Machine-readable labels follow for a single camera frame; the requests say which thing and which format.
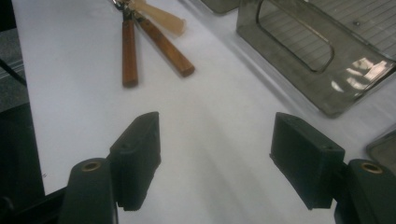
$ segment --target white table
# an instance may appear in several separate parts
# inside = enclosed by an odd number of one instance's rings
[[[78,162],[105,157],[134,118],[159,111],[163,162],[142,209],[120,210],[120,223],[334,223],[333,210],[308,211],[270,160],[275,113],[307,120],[346,149],[345,161],[364,158],[396,123],[395,80],[327,119],[236,34],[237,11],[148,2],[187,20],[169,38],[196,71],[178,76],[135,30],[139,85],[126,89],[122,16],[110,1],[13,0],[46,192]]]

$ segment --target screw hole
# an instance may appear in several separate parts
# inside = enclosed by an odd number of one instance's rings
[[[324,149],[328,149],[328,150],[333,150],[334,149],[334,147],[332,147],[332,146],[323,146],[323,148]]]
[[[367,172],[370,172],[370,173],[376,174],[376,175],[383,173],[383,170],[381,169],[381,167],[379,167],[375,164],[369,163],[369,162],[362,163],[361,168]]]
[[[94,170],[97,170],[99,167],[100,167],[100,162],[99,161],[91,161],[91,162],[88,162],[87,164],[85,164],[83,167],[82,167],[82,171],[83,172],[90,172],[90,171],[94,171]]]

